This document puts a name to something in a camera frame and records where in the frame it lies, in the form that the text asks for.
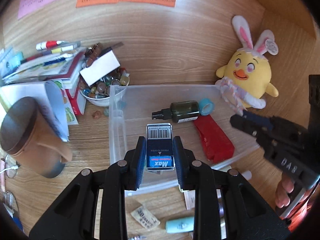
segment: plush toy eye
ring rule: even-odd
[[[249,63],[247,65],[247,72],[251,73],[252,71],[254,71],[254,64],[253,63]]]
[[[239,65],[241,63],[241,59],[237,58],[235,63],[236,63],[236,67],[239,67]]]

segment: blue tape roll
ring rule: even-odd
[[[204,98],[199,102],[199,110],[201,115],[211,114],[214,110],[214,103],[209,98]]]

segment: human hand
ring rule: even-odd
[[[278,183],[278,186],[276,189],[275,202],[278,208],[283,208],[290,204],[290,198],[288,197],[288,193],[291,193],[293,191],[293,188],[294,188],[293,181],[290,179],[288,175],[286,175],[285,173],[282,173],[281,181]],[[311,191],[312,189],[308,190],[304,194],[300,202],[304,201],[308,197]]]

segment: brown mug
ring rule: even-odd
[[[21,165],[46,178],[58,176],[72,160],[71,150],[53,132],[32,97],[21,98],[9,109],[1,125],[0,144]]]

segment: blue label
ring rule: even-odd
[[[173,167],[172,156],[149,156],[150,168],[166,168]]]

